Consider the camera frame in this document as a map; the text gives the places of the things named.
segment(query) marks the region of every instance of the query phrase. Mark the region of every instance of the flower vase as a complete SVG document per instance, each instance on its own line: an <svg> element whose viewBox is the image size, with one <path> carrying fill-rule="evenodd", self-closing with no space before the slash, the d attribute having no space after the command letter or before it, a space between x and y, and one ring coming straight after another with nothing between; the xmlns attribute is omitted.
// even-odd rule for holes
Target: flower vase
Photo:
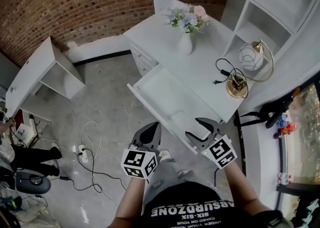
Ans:
<svg viewBox="0 0 320 228"><path fill-rule="evenodd" d="M190 33L184 33L178 43L178 51L181 56L187 56L192 52L192 41Z"/></svg>

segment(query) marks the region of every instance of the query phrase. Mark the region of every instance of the concrete floor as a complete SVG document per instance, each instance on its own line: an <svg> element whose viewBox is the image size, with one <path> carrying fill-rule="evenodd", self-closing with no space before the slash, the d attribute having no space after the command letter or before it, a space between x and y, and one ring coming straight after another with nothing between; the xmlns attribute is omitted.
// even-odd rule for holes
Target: concrete floor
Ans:
<svg viewBox="0 0 320 228"><path fill-rule="evenodd" d="M83 126L88 121L97 121L103 132L103 138L94 170L121 178L127 187L130 178L124 175L120 166L123 151L138 129L156 120L127 87L127 83L133 85L141 78L134 59L131 55L124 55L88 63L77 69L84 79L86 88L72 100L47 88L40 90L39 94L46 99L53 113L52 124L47 129L52 130L60 146L74 151L81 142L78 120L82 129L82 143L91 149L92 146L83 132ZM229 135L240 156L237 129L232 122L233 120L221 125L220 128ZM96 152L100 132L93 123L89 124L86 130ZM51 143L40 140L36 147L49 149ZM162 127L161 149L170 151L181 170L194 170L204 181L214 183L215 165L201 155L194 155L164 127ZM58 160L60 174L72 178L78 189L90 186L91 173L80 166L75 154L63 147L61 151L63 158ZM91 162L86 166L91 169ZM119 180L100 174L94 177L104 193L119 205L125 192ZM232 196L223 170L218 171L216 181L221 195L231 200ZM59 179L52 181L51 190L43 196L48 202L52 216L63 228L107 227L117 210L101 193L97 193L93 188L76 191L71 181Z"/></svg>

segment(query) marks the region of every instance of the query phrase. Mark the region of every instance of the power strip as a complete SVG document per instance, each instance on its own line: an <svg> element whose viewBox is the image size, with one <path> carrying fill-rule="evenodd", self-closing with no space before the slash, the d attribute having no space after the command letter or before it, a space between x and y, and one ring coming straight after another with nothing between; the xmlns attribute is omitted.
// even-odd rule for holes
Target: power strip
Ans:
<svg viewBox="0 0 320 228"><path fill-rule="evenodd" d="M85 150L86 146L84 144L79 145L79 153L82 153L80 158L82 159L83 163L88 163L88 155Z"/></svg>

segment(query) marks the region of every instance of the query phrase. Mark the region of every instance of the open drawer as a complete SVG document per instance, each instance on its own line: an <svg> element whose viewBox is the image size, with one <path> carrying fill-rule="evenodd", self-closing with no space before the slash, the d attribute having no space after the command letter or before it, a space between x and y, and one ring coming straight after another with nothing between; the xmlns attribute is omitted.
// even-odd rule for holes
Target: open drawer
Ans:
<svg viewBox="0 0 320 228"><path fill-rule="evenodd" d="M205 117L219 122L220 117L195 93L158 64L133 87L127 85L144 106L195 154L196 147L186 137L189 131L206 138L209 131L195 118Z"/></svg>

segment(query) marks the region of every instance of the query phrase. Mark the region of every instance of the black pants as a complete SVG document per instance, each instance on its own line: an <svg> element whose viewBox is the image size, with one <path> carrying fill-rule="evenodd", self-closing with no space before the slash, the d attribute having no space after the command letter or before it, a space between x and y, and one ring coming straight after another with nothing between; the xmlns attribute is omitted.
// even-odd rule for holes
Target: black pants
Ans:
<svg viewBox="0 0 320 228"><path fill-rule="evenodd" d="M59 169L55 166L42 164L42 162L60 159L62 155L58 148L42 150L13 146L13 149L15 157L10 165L14 171L21 168L39 172L44 176L59 176Z"/></svg>

